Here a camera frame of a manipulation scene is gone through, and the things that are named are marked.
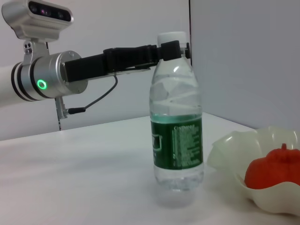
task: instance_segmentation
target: white wall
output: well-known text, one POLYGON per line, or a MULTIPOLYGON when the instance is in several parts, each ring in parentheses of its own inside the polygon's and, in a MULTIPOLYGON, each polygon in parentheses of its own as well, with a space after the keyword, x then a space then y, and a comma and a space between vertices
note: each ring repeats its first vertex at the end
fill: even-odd
MULTIPOLYGON (((52 0, 71 9, 74 24, 51 43, 51 53, 74 50, 82 57, 111 47, 157 43, 161 32, 189 31, 188 0, 52 0)), ((124 120, 149 114, 152 71, 118 76, 117 88, 85 113, 62 120, 63 129, 124 120)), ((89 82, 87 90, 65 97, 66 107, 86 106, 105 93, 114 78, 89 82)))
MULTIPOLYGON (((0 6, 4 2, 7 0, 0 0, 0 6)), ((16 37, 1 15, 0 31, 0 68, 23 61, 23 41, 16 37)), ((0 108, 0 141, 58 130, 55 102, 52 99, 0 108)))
POLYGON ((191 15, 204 111, 300 129, 300 1, 191 0, 191 15))
MULTIPOLYGON (((2 5, 8 0, 0 0, 2 5)), ((156 44, 157 34, 189 31, 188 0, 49 0, 66 6, 74 24, 49 44, 50 53, 74 50, 82 57, 110 47, 156 44)), ((23 41, 0 17, 0 67, 23 60, 23 41)), ((70 129, 148 115, 148 97, 153 70, 119 76, 118 87, 86 113, 62 120, 70 129)), ((90 81, 80 95, 65 97, 67 107, 85 106, 113 85, 113 78, 90 81)), ((54 100, 22 103, 0 108, 0 140, 58 131, 54 100)))

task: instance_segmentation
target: plastic bowl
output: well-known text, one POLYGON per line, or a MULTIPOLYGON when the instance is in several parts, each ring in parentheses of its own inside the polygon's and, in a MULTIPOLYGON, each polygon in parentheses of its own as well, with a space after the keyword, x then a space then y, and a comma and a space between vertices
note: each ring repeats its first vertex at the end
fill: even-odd
POLYGON ((266 189, 250 189, 244 183, 249 164, 265 157, 271 150, 300 149, 300 132, 268 127, 248 132, 232 132, 213 144, 207 164, 217 170, 229 171, 235 176, 241 193, 264 211, 300 216, 300 186, 284 182, 266 189))

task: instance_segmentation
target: depth camera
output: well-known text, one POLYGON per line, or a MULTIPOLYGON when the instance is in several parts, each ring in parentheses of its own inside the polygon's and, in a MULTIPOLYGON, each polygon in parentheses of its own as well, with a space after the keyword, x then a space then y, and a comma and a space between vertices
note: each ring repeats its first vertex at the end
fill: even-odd
POLYGON ((38 2, 30 1, 28 3, 29 10, 35 15, 47 16, 53 19, 71 21, 71 14, 63 9, 48 6, 38 2))
POLYGON ((58 40, 60 32, 73 23, 68 8, 43 0, 11 0, 3 4, 2 15, 23 40, 58 40))

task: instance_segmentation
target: green light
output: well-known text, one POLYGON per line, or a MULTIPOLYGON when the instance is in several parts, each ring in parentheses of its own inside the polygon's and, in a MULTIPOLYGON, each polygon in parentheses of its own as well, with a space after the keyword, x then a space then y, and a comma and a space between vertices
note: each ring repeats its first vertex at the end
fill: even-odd
POLYGON ((38 80, 37 81, 37 86, 42 89, 42 90, 45 90, 47 89, 47 83, 43 80, 38 80))

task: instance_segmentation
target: white table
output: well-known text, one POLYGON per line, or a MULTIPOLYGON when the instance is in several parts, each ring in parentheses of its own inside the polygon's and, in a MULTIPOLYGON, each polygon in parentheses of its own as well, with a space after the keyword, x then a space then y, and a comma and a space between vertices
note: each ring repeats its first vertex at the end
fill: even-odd
MULTIPOLYGON (((247 127, 203 115, 211 144, 247 127)), ((124 120, 0 142, 0 225, 299 225, 235 194, 205 168, 194 192, 162 190, 153 177, 150 119, 124 120)))

